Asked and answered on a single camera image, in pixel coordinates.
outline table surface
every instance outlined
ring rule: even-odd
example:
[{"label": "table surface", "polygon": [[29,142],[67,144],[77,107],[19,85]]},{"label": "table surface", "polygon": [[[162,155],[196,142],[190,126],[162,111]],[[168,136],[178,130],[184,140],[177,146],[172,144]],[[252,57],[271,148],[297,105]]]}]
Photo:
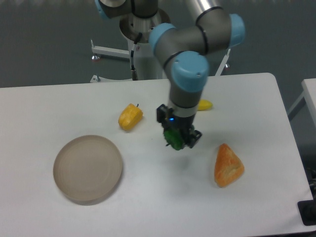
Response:
[{"label": "table surface", "polygon": [[[209,77],[193,148],[165,146],[156,108],[168,80],[0,89],[0,236],[261,236],[314,231],[297,202],[312,199],[271,74]],[[131,131],[117,123],[127,104],[144,118]],[[120,150],[123,174],[105,201],[81,206],[54,183],[54,160],[70,140],[95,134]],[[226,188],[214,182],[219,145],[245,173]]]},{"label": "table surface", "polygon": [[302,81],[304,97],[316,126],[316,78]]}]

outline plate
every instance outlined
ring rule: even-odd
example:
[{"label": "plate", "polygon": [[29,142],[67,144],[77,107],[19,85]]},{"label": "plate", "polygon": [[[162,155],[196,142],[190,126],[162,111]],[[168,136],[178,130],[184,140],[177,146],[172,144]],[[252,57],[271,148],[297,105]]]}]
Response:
[{"label": "plate", "polygon": [[123,161],[108,139],[87,135],[66,144],[58,153],[53,175],[57,187],[73,201],[91,202],[112,192]]}]

